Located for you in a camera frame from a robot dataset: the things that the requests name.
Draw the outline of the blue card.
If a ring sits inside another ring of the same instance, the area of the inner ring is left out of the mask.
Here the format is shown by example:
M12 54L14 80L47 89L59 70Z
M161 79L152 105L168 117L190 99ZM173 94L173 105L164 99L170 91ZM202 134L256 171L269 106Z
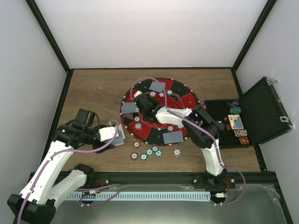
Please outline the blue card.
M164 82L152 82L149 87L149 90L156 91L156 92L163 92L163 90L165 89L165 85L166 83Z
M181 131L169 132L163 134L164 144L180 143L184 141Z
M136 104L134 102L124 102L121 107L121 114L136 112Z

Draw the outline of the blue white chip seat two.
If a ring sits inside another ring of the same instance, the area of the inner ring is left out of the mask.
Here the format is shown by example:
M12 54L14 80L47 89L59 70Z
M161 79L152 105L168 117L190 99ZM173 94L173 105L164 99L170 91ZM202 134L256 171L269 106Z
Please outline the blue white chip seat two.
M142 129L142 124L141 123L135 123L135 129L136 130L141 130Z

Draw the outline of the blue backed card deck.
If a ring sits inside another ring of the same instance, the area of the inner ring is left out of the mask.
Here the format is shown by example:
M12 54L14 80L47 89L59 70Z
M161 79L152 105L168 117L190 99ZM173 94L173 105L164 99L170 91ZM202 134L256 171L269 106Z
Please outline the blue backed card deck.
M119 124L118 136L112 141L111 144L116 147L116 146L123 145L124 143L125 143L125 134L122 125Z

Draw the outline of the red 100 chip off mat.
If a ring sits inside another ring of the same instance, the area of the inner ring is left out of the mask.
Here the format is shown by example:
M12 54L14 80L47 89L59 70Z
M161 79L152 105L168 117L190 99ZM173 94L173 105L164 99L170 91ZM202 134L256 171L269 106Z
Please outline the red 100 chip off mat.
M133 146L134 146L135 148L138 148L138 147L140 146L140 142L135 141L135 142L133 143Z

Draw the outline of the red poker chip stack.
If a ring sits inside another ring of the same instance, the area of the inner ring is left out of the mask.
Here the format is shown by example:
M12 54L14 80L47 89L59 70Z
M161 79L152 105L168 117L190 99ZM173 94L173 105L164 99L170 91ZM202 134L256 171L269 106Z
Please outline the red poker chip stack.
M135 161L135 160L137 160L139 158L139 155L138 155L138 153L134 152L134 153L131 154L130 158Z

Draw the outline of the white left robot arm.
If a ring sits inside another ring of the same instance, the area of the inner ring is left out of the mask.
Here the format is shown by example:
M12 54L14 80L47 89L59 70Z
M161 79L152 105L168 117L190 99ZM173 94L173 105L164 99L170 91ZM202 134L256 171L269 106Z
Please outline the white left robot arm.
M94 169L78 164L60 183L55 184L60 171L74 153L97 153L108 150L119 135L119 122L97 124L97 113L82 109L76 117L59 126L47 155L38 170L19 194L12 194L7 204L15 214L16 223L49 224L59 205L74 191L87 190L95 184Z

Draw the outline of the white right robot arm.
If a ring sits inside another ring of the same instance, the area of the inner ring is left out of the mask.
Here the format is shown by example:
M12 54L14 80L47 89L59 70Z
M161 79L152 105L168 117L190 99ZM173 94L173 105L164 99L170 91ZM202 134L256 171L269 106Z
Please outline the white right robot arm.
M166 102L161 105L152 96L141 91L130 97L147 121L182 126L192 142L202 150L208 184L218 188L224 183L227 169L219 151L219 135L224 129L222 122L215 121L200 105L193 109L173 109Z

